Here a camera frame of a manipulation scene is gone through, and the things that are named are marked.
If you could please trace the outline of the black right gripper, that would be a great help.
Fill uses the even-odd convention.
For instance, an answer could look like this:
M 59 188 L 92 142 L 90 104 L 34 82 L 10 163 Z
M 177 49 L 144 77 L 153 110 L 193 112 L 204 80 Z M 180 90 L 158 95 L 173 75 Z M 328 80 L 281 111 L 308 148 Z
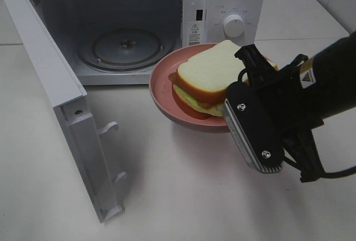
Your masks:
M 276 70 L 252 45 L 242 46 L 235 54 L 245 68 L 238 74 L 248 82 L 270 116 L 283 147 L 292 159 L 284 161 L 300 171 L 300 181 L 308 183 L 323 177 L 325 170 L 320 161 L 311 129 L 324 125 L 321 116 L 311 110 L 304 99 L 299 80 L 299 68 L 286 66 Z

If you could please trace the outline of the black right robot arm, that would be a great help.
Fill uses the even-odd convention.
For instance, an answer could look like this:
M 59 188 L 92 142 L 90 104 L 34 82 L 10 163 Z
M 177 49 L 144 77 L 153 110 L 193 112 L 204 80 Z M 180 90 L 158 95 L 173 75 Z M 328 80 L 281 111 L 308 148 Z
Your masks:
M 304 54 L 274 69 L 255 45 L 240 48 L 244 64 L 227 89 L 227 123 L 249 166 L 277 173 L 287 163 L 303 183 L 353 175 L 355 167 L 328 173 L 312 129 L 355 107 L 355 35 L 313 57 Z

